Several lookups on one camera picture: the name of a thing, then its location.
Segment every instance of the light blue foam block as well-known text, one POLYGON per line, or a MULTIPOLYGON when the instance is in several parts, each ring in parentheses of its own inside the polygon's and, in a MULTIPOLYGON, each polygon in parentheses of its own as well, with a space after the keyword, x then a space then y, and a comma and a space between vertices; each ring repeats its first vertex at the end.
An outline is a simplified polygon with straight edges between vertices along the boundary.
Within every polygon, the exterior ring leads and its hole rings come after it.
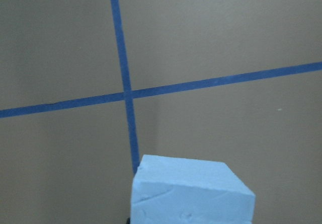
POLYGON ((131 224, 251 224, 255 194, 221 162, 144 155, 131 224))

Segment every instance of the vertical tape strip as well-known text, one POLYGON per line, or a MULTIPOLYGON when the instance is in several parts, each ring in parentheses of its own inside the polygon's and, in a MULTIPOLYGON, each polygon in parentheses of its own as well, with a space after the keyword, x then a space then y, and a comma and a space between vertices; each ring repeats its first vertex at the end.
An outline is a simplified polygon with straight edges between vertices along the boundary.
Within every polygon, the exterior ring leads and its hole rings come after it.
POLYGON ((133 96, 130 81, 129 67, 127 63, 126 47, 124 41, 124 34, 122 29, 122 19, 119 6, 119 0, 111 0, 112 14, 114 21, 115 36, 117 42, 117 49, 119 53, 120 67, 122 73, 122 82, 124 89, 124 100, 126 106, 126 116, 129 130, 129 139, 131 147, 132 167, 133 172, 136 173, 137 167, 139 166, 139 148, 136 136, 133 96))

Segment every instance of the wall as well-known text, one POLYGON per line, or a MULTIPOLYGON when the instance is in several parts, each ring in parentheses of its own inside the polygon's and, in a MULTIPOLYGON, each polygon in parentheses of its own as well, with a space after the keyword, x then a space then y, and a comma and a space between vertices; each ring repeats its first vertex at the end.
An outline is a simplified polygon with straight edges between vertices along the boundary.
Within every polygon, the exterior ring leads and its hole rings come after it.
MULTIPOLYGON (((132 87, 322 59, 321 0, 120 0, 132 87)), ((0 109, 122 91, 109 0, 1 0, 0 109)), ((320 223, 321 71, 134 100, 141 154, 226 162, 254 223, 320 223)), ((124 223, 124 102, 0 119, 0 223, 124 223)))

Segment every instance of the blue painter's tape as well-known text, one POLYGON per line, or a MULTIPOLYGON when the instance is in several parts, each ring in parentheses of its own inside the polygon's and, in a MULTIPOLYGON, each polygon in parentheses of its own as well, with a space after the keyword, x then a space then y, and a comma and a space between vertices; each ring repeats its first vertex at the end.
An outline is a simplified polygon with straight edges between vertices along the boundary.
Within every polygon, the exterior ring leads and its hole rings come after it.
POLYGON ((124 89, 124 100, 125 100, 126 116, 127 116, 128 130, 129 130, 132 167, 133 167, 133 172, 136 173, 137 167, 140 164, 140 160, 139 160, 140 156, 139 156, 139 148, 138 148, 137 136, 136 136, 132 88, 131 88, 130 73, 129 73, 129 67, 128 67, 127 56, 126 56, 124 34, 122 29, 122 19, 121 19, 119 0, 111 0, 111 6, 112 6, 116 43, 117 43, 117 49, 119 54, 122 82, 123 82, 123 89, 124 89))
POLYGON ((109 95, 102 95, 96 97, 86 97, 75 100, 68 100, 63 102, 57 102, 53 104, 41 104, 27 107, 18 107, 6 110, 0 110, 0 118, 14 117, 20 115, 27 115, 40 112, 49 112, 62 109, 69 109, 74 107, 84 107, 96 104, 103 104, 108 102, 117 102, 124 100, 123 93, 114 93, 109 95))
POLYGON ((251 73, 244 73, 244 74, 235 74, 232 76, 226 77, 218 77, 218 78, 211 78, 207 80, 201 81, 194 81, 194 82, 186 82, 162 87, 153 87, 147 88, 142 90, 135 90, 133 91, 133 98, 142 98, 142 97, 150 97, 150 96, 157 96, 162 94, 169 94, 174 92, 182 92, 182 91, 189 91, 207 87, 215 87, 215 86, 222 86, 234 83, 241 83, 241 82, 249 82, 255 81, 260 79, 268 79, 274 77, 281 77, 287 76, 290 74, 299 74, 305 73, 310 71, 317 71, 322 70, 322 62, 310 63, 310 64, 302 64, 290 67, 283 67, 277 69, 269 69, 269 70, 262 70, 257 72, 251 73))

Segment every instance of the foam block side face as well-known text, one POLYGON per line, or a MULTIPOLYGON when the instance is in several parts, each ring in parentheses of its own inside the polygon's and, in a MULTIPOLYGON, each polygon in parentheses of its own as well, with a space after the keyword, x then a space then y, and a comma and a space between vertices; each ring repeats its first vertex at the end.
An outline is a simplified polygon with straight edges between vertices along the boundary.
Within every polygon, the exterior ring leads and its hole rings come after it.
MULTIPOLYGON (((184 182, 184 177, 176 178, 176 168, 168 169, 165 163, 160 163, 160 158, 163 162, 171 162, 171 164, 185 163, 180 165, 181 168, 189 168, 188 163, 195 164, 196 160, 187 160, 169 157, 153 157, 143 158, 141 168, 135 176, 132 187, 131 199, 131 223, 132 224, 219 224, 219 223, 251 223, 255 195, 252 191, 245 191, 248 188, 239 188, 232 190, 231 186, 227 189, 222 188, 220 180, 218 183, 220 188, 209 183, 202 184, 202 176, 194 174, 195 178, 199 178, 194 182, 194 185, 184 182), (149 172, 152 168, 157 168, 158 175, 149 179, 149 172)), ((231 170, 222 163, 201 161, 201 165, 207 168, 207 171, 216 172, 219 166, 224 171, 231 170)), ((234 180, 237 183, 243 184, 240 180, 234 180)))

